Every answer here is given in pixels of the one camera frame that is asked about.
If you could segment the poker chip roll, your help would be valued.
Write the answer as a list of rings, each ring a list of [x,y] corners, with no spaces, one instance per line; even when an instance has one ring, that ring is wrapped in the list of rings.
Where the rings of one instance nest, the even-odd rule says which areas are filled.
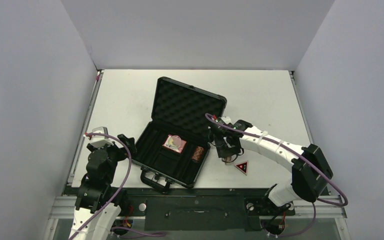
[[[230,157],[222,158],[221,160],[222,160],[222,162],[225,163],[225,164],[231,164],[231,163],[233,163],[236,159],[235,159],[235,158],[232,158],[232,157],[230,156]]]
[[[202,155],[203,155],[203,153],[204,153],[204,148],[203,147],[201,147],[201,146],[198,146],[196,149],[195,149],[195,151],[194,151],[194,153],[193,153],[193,155],[192,155],[192,157],[191,157],[191,160],[194,162],[194,163],[198,163],[200,160],[201,160],[201,158],[202,158]]]

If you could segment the red playing card box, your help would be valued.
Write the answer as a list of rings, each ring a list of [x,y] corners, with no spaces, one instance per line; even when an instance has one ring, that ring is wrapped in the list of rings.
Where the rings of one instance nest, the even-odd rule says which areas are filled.
[[[180,154],[185,148],[186,144],[187,141],[183,140],[180,136],[169,134],[162,146],[168,150]]]

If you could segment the black foam-lined carrying case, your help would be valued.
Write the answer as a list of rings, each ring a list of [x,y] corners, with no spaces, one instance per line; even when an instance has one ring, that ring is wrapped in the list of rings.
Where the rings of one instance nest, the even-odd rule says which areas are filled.
[[[171,184],[194,187],[210,150],[210,121],[221,117],[227,99],[219,94],[162,76],[157,79],[151,121],[135,143],[133,162],[140,180],[160,193]]]

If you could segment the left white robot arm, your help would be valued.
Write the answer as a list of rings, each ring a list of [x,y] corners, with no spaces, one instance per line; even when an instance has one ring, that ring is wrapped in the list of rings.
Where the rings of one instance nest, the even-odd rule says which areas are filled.
[[[74,204],[70,240],[105,240],[118,215],[129,209],[127,191],[123,189],[129,177],[133,157],[137,153],[135,139],[119,134],[114,137],[103,131],[85,134],[89,139],[86,174],[81,180]],[[118,163],[127,160],[125,179],[112,188]]]

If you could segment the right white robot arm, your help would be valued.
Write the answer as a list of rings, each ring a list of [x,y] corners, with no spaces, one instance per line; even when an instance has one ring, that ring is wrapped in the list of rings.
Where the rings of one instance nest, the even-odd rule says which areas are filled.
[[[262,199],[262,207],[267,213],[274,214],[295,200],[314,203],[332,183],[333,172],[317,145],[302,146],[283,141],[244,120],[231,123],[228,117],[214,119],[208,116],[207,119],[210,122],[209,141],[215,144],[220,159],[251,151],[289,172],[289,176],[283,182],[275,183]]]

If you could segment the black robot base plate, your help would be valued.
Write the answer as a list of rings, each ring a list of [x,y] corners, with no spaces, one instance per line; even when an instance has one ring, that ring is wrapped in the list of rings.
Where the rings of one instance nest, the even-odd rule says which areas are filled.
[[[170,189],[159,193],[150,188],[128,188],[122,192],[123,219],[143,217],[148,231],[260,231],[260,219],[278,228],[283,216],[296,216],[297,200],[277,207],[269,202],[266,188]]]

